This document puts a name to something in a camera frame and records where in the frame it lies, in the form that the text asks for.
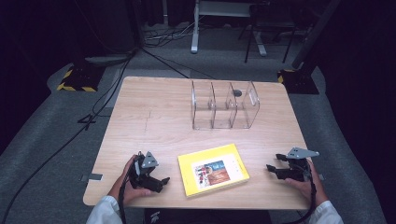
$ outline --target gray carpet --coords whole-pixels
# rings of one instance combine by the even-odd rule
[[[191,36],[173,41],[164,47],[146,49],[171,61],[178,70],[189,70],[192,78],[252,80],[276,82],[276,72],[291,68],[292,59],[303,42],[296,38],[286,63],[282,63],[286,47],[268,47],[268,56],[260,56],[251,48],[244,63],[247,38],[237,40],[241,29],[208,29],[200,33],[199,51],[190,53]],[[98,92],[56,91],[69,64],[50,77],[50,97],[21,128],[0,157],[0,218],[21,184],[48,157],[70,139],[83,124],[77,121],[103,105],[120,65],[108,67]],[[156,59],[139,51],[127,69],[170,70]],[[317,69],[313,78],[320,95],[290,95],[308,147],[320,152],[314,158],[317,169],[325,175],[325,189],[345,223],[386,223],[373,184],[347,145],[332,115],[325,95],[325,80]],[[101,115],[111,115],[106,107]],[[13,204],[7,223],[84,223],[92,208],[82,197],[86,184],[81,175],[92,170],[101,146],[109,117],[97,118],[88,131],[51,159],[25,186]],[[128,208],[129,223],[141,223],[142,210]],[[273,223],[293,221],[296,211],[270,211]]]

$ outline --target black cable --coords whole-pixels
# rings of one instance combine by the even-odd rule
[[[169,44],[170,42],[174,41],[174,40],[179,40],[182,39],[184,37],[186,37],[187,35],[192,35],[192,33],[190,33],[190,31],[192,30],[192,28],[185,28],[183,29],[183,31],[180,34],[176,34],[175,31],[173,31],[171,34],[168,35],[163,35],[159,38],[158,43],[157,44],[150,44],[147,43],[148,41],[146,40],[145,46],[148,48],[158,48],[158,47],[163,47],[167,44]]]
[[[126,224],[125,210],[123,207],[124,192],[125,192],[126,183],[128,183],[129,174],[131,173],[132,166],[134,166],[134,163],[135,163],[135,161],[133,160],[131,165],[128,168],[128,172],[126,173],[124,179],[122,180],[122,185],[121,185],[120,191],[119,191],[118,203],[119,203],[119,209],[120,209],[120,218],[121,218],[121,221],[123,224]]]
[[[175,28],[172,30],[172,34],[177,34],[177,35],[181,35],[184,33],[185,30],[187,30],[189,28],[189,26],[185,27],[185,28]],[[159,30],[165,30],[164,32],[162,32],[161,34],[159,34],[157,31]],[[159,29],[159,30],[147,30],[145,31],[145,33],[149,33],[149,35],[146,35],[145,38],[146,39],[156,39],[156,38],[161,38],[163,36],[168,35],[167,32],[169,31],[169,29]]]
[[[309,174],[310,174],[310,176],[309,176],[308,178],[309,178],[309,181],[311,182],[311,204],[310,204],[310,206],[309,206],[309,210],[308,210],[308,212],[306,212],[306,214],[305,214],[303,217],[299,218],[298,220],[295,220],[295,221],[292,221],[292,222],[287,222],[287,223],[284,223],[284,224],[297,224],[297,223],[301,223],[301,222],[303,222],[304,220],[306,220],[307,218],[309,218],[309,217],[311,216],[311,214],[312,214],[312,213],[314,212],[314,210],[315,210],[317,188],[316,188],[316,186],[315,186],[314,179],[312,178],[311,169],[310,169],[310,168],[308,168],[308,169],[309,169]]]
[[[127,64],[129,63],[129,61],[131,61],[132,57],[125,63],[125,65],[122,68],[122,73],[125,71],[125,68],[127,66]],[[108,100],[104,103],[104,105],[99,109],[99,111],[97,113],[94,113],[93,116],[91,116],[89,118],[89,120],[87,121],[87,123],[81,128],[79,129],[65,144],[63,144],[57,151],[55,151],[55,153],[53,153],[46,161],[44,161],[24,182],[23,184],[20,186],[20,188],[18,189],[18,191],[14,194],[14,196],[11,199],[11,202],[8,204],[7,210],[3,216],[3,220],[2,220],[2,224],[6,223],[7,220],[7,216],[8,213],[12,207],[12,204],[14,204],[15,199],[18,197],[18,195],[21,193],[21,191],[23,190],[23,188],[29,183],[29,181],[52,159],[54,158],[56,155],[58,155],[62,150],[64,150],[65,147],[67,147],[83,130],[85,130],[85,128],[91,124],[91,122],[99,115],[100,112],[102,112],[102,110],[106,107],[106,105],[108,104],[108,102],[110,101],[111,97],[114,95],[117,87],[119,86],[120,81],[118,81],[116,88],[114,89],[114,91],[112,92],[111,96],[108,98]]]
[[[298,211],[298,210],[297,210],[296,212],[297,212],[297,214],[298,214],[300,217],[303,217],[303,214],[301,213],[301,211]]]
[[[133,57],[135,56],[136,51],[137,51],[137,49],[133,49],[132,53],[131,53],[130,55],[128,55],[128,59],[133,58]],[[108,90],[107,90],[107,91],[95,102],[95,104],[93,105],[93,107],[92,107],[92,113],[93,113],[93,114],[96,114],[96,112],[95,112],[95,107],[96,107],[96,105],[99,103],[99,101],[102,100],[102,98],[105,97],[105,96],[110,92],[110,90],[114,87],[114,85],[116,85],[116,83],[120,83],[120,80],[121,80],[122,74],[123,74],[122,67],[120,68],[120,74],[119,74],[119,76],[117,77],[117,79],[115,80],[115,82],[113,82],[113,83],[111,84],[110,88],[108,88]]]
[[[160,61],[161,63],[164,63],[166,66],[172,68],[174,71],[176,71],[177,73],[181,74],[181,75],[182,75],[183,77],[185,77],[185,78],[189,78],[189,77],[187,77],[186,75],[180,73],[179,71],[176,70],[176,68],[174,68],[173,66],[171,66],[169,63],[164,62],[163,60],[166,60],[166,61],[169,61],[169,62],[178,64],[178,65],[183,66],[183,67],[186,67],[186,68],[189,68],[189,69],[191,69],[191,70],[193,70],[193,71],[195,71],[195,72],[201,73],[201,74],[203,74],[203,75],[205,75],[205,76],[207,76],[207,77],[210,77],[210,78],[212,78],[212,79],[216,79],[215,77],[212,77],[212,76],[210,76],[210,75],[208,75],[208,74],[205,74],[205,73],[203,73],[203,72],[200,72],[200,71],[198,71],[198,70],[196,70],[196,69],[190,68],[190,67],[188,67],[188,66],[186,66],[186,65],[183,65],[183,64],[181,64],[181,63],[176,63],[176,62],[174,62],[174,61],[172,61],[172,60],[165,59],[164,57],[161,57],[161,56],[152,54],[152,53],[146,51],[145,49],[142,49],[142,50],[143,50],[145,53],[147,53],[148,55],[150,55],[151,57],[157,59],[157,60]]]
[[[215,77],[212,77],[212,76],[210,76],[210,75],[208,75],[208,74],[205,74],[205,73],[203,73],[203,72],[201,72],[201,71],[198,71],[198,70],[196,70],[196,69],[194,69],[194,68],[188,67],[188,66],[186,66],[186,65],[184,65],[184,64],[177,63],[177,62],[172,61],[172,60],[169,60],[169,59],[165,59],[164,57],[159,56],[159,55],[155,55],[155,56],[157,56],[157,57],[159,57],[159,58],[161,58],[161,59],[163,59],[163,60],[166,60],[166,61],[168,61],[168,62],[175,63],[175,64],[177,64],[177,65],[180,65],[180,66],[189,68],[189,69],[192,70],[192,71],[195,71],[195,72],[197,72],[197,73],[200,73],[200,74],[205,75],[205,76],[207,76],[207,77],[210,77],[210,78],[212,78],[212,79],[216,79]]]
[[[184,74],[182,74],[181,72],[179,72],[179,71],[177,71],[177,69],[176,68],[174,68],[174,67],[172,67],[169,63],[166,63],[166,62],[164,62],[163,60],[161,60],[159,57],[157,57],[156,55],[154,55],[154,54],[152,54],[152,53],[150,53],[150,52],[148,52],[148,51],[146,51],[145,49],[143,49],[143,48],[141,48],[145,53],[147,53],[148,55],[150,55],[151,57],[153,57],[153,58],[155,58],[155,59],[157,59],[158,61],[160,61],[161,63],[164,63],[166,66],[168,66],[168,67],[170,67],[170,68],[172,68],[172,70],[174,70],[175,72],[177,72],[177,73],[179,73],[179,74],[181,74],[183,77],[185,77],[185,78],[189,78],[189,77],[187,77],[186,75],[184,75]]]
[[[93,35],[94,35],[94,36],[96,37],[96,39],[102,44],[102,46],[103,46],[105,49],[108,49],[108,50],[110,50],[110,51],[113,52],[113,53],[122,53],[122,54],[123,54],[123,53],[129,53],[129,52],[130,52],[130,51],[127,51],[127,52],[125,52],[125,51],[116,51],[116,50],[114,50],[114,49],[108,47],[108,46],[99,38],[99,36],[97,35],[97,33],[93,30],[93,27],[91,26],[90,21],[89,21],[88,18],[85,16],[85,14],[84,14],[84,12],[82,11],[81,7],[79,6],[78,2],[77,2],[76,0],[74,0],[74,3],[75,3],[75,5],[77,6],[77,8],[78,8],[80,14],[81,14],[82,17],[84,18],[85,22],[87,22],[88,26],[90,27],[90,29],[91,29]]]
[[[109,67],[109,66],[120,64],[120,63],[125,63],[126,61],[128,61],[130,55],[131,54],[129,53],[128,55],[126,55],[122,59],[108,60],[108,61],[105,61],[105,62],[90,62],[88,60],[87,61],[89,63],[91,63],[92,66],[94,66],[94,67]]]
[[[151,40],[158,39],[159,41],[158,41],[158,44],[157,44],[157,45],[159,45],[160,42],[161,42],[162,40],[165,40],[166,37],[168,37],[168,36],[174,34],[174,33],[175,33],[175,30],[173,30],[173,31],[171,32],[171,34],[167,34],[167,32],[169,31],[169,29],[165,29],[165,31],[162,32],[160,35],[158,34],[158,32],[155,31],[156,35],[151,35],[151,37],[146,37],[145,40],[147,41],[149,38],[150,38]]]

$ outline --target book cover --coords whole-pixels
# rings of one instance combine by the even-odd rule
[[[178,156],[186,196],[248,181],[235,144]]]

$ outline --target hand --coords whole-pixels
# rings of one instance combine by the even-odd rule
[[[308,161],[308,163],[309,163],[309,166],[311,167],[312,178],[314,180],[314,184],[317,189],[315,205],[316,205],[316,207],[318,207],[321,203],[328,201],[329,198],[327,197],[326,193],[324,192],[323,185],[321,184],[321,181],[319,179],[317,170],[315,169],[314,163],[312,163],[312,161]],[[305,198],[309,202],[311,202],[311,183],[310,183],[310,181],[300,182],[300,181],[297,181],[297,180],[294,180],[291,178],[286,178],[285,181],[289,185],[298,189],[305,196]]]
[[[107,194],[109,196],[114,197],[117,201],[119,200],[120,187],[122,185],[124,177],[127,175],[128,169],[131,166],[132,162],[134,161],[135,157],[136,157],[136,155],[133,155],[132,158],[128,160],[128,162],[125,164],[125,167],[123,169],[121,176],[116,180],[113,187]],[[149,189],[134,189],[134,188],[132,188],[131,182],[128,181],[125,186],[123,203],[129,204],[134,198],[147,196],[150,194],[151,194],[151,190],[149,190]]]

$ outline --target clear acrylic organizer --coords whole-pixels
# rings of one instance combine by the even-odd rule
[[[192,82],[191,116],[194,130],[248,129],[259,109],[259,96],[251,81]]]

